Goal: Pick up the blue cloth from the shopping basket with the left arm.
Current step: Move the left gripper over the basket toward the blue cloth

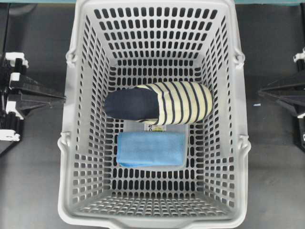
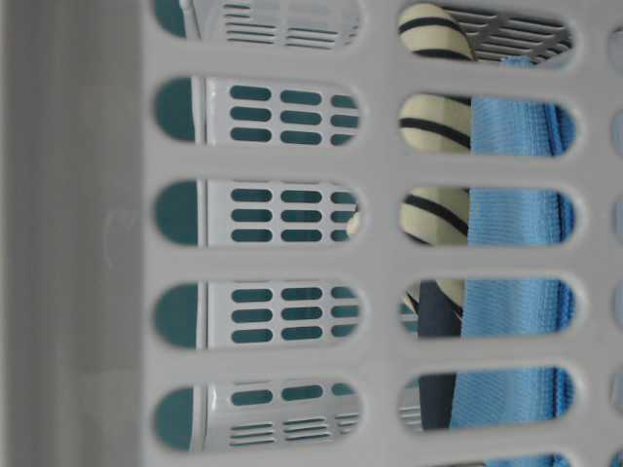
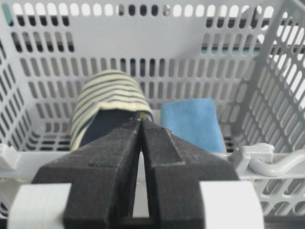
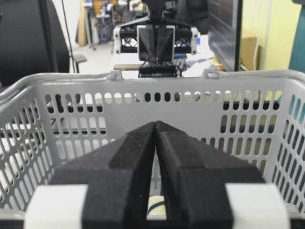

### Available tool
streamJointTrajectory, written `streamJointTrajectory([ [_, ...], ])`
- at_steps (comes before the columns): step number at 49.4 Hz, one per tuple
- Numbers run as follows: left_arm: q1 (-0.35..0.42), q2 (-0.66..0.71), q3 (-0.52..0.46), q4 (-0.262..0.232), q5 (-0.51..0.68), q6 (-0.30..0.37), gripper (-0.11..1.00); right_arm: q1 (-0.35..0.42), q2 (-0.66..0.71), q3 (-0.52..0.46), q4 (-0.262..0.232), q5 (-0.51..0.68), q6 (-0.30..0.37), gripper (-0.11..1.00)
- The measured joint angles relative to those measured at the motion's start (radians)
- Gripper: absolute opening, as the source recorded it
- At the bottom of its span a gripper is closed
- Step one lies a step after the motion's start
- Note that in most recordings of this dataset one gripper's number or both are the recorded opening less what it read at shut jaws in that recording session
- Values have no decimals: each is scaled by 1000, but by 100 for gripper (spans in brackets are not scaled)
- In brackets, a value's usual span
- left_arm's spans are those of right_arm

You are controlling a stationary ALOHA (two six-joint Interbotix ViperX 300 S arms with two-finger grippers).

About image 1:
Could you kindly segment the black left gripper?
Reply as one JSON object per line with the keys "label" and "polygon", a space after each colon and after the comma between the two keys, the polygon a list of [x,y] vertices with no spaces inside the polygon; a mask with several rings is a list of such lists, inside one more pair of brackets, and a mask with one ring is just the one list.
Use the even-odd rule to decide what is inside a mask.
{"label": "black left gripper", "polygon": [[[66,97],[51,87],[21,74],[26,73],[28,61],[22,52],[6,52],[0,57],[0,154],[3,155],[22,140],[24,116],[17,110],[21,98],[21,110],[25,113],[39,108],[62,105]],[[13,89],[10,83],[20,79],[21,89]]]}

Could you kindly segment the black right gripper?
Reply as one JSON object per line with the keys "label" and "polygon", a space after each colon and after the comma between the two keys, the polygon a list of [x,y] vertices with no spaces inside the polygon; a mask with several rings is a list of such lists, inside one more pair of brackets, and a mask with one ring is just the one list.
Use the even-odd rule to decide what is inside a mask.
{"label": "black right gripper", "polygon": [[298,73],[276,80],[258,91],[298,118],[300,146],[305,146],[305,48],[294,56]]}

